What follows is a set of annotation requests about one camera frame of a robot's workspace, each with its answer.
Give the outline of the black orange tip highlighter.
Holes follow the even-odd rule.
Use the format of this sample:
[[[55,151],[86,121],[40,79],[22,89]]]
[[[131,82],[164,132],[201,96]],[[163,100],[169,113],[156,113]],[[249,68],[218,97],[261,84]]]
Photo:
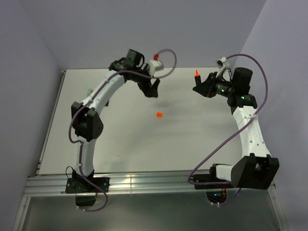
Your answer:
[[[200,85],[202,82],[201,82],[201,76],[198,72],[198,70],[196,69],[195,70],[195,76],[194,76],[194,80],[195,80],[195,84],[198,86]]]

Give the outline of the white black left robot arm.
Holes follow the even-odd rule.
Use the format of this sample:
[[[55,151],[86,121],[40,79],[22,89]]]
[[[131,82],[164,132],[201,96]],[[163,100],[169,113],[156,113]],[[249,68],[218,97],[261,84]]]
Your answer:
[[[100,118],[102,109],[109,104],[111,96],[128,80],[137,83],[145,97],[157,98],[160,80],[152,82],[151,79],[156,71],[164,68],[158,58],[159,54],[155,54],[146,64],[143,54],[130,49],[126,57],[110,64],[100,86],[97,86],[82,102],[72,104],[72,121],[69,129],[74,130],[79,137],[78,161],[72,179],[82,192],[89,192],[94,186],[93,156],[96,140],[103,132],[103,122]]]

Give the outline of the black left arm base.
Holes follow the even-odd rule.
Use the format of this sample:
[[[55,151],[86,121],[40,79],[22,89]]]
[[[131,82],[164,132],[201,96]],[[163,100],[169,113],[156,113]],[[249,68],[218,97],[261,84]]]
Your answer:
[[[105,193],[109,190],[110,178],[96,177],[93,178],[93,183],[104,190]],[[67,180],[65,193],[75,195],[75,203],[79,207],[93,206],[97,199],[99,190],[89,183],[84,184],[75,181],[72,178]]]

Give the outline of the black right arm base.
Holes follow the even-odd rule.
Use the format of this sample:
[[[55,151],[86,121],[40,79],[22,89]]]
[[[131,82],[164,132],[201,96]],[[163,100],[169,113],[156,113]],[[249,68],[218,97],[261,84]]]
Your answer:
[[[196,190],[206,190],[206,197],[211,204],[223,204],[227,201],[227,189],[234,188],[230,182],[220,180],[211,173],[194,174],[190,180]]]

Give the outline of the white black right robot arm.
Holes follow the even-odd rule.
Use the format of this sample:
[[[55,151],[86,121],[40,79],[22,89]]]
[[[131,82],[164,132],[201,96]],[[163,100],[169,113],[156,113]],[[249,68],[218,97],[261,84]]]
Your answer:
[[[280,167],[278,158],[272,157],[265,145],[257,117],[259,107],[255,97],[249,94],[252,75],[252,70],[238,67],[229,81],[214,72],[202,82],[200,74],[195,73],[193,91],[207,98],[221,95],[228,99],[242,145],[242,157],[235,165],[213,164],[208,174],[192,172],[189,182],[196,189],[225,186],[266,190]]]

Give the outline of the aluminium front rail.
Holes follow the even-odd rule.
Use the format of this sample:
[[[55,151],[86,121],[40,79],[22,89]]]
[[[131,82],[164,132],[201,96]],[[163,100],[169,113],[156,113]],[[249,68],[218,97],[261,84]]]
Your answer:
[[[187,181],[189,171],[161,171],[136,173],[101,173],[94,175],[106,179],[101,186],[108,195],[148,193],[189,193],[196,192]],[[23,191],[24,197],[94,195],[97,190],[86,191],[69,180],[69,174],[38,175],[28,178]]]

